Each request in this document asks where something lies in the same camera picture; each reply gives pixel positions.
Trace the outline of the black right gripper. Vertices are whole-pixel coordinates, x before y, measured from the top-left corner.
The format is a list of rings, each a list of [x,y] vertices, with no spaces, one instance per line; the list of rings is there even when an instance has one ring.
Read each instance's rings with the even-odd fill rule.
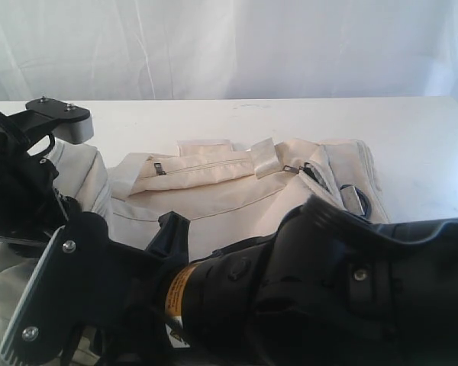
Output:
[[[189,264],[190,221],[174,211],[158,219],[145,249],[110,241],[110,307],[113,336],[154,336],[179,324],[166,312],[169,283]]]

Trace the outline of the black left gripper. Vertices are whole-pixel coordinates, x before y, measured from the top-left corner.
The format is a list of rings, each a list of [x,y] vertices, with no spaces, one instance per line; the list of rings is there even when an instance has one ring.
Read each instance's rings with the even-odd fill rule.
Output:
[[[80,205],[53,185],[59,172],[47,156],[58,138],[30,138],[27,116],[26,108],[12,115],[0,111],[0,242],[43,247]]]

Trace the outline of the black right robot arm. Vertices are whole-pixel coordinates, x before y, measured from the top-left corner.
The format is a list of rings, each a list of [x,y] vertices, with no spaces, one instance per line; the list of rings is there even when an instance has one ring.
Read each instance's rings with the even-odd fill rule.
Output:
[[[458,365],[458,218],[371,223],[318,197],[145,284],[138,365]]]

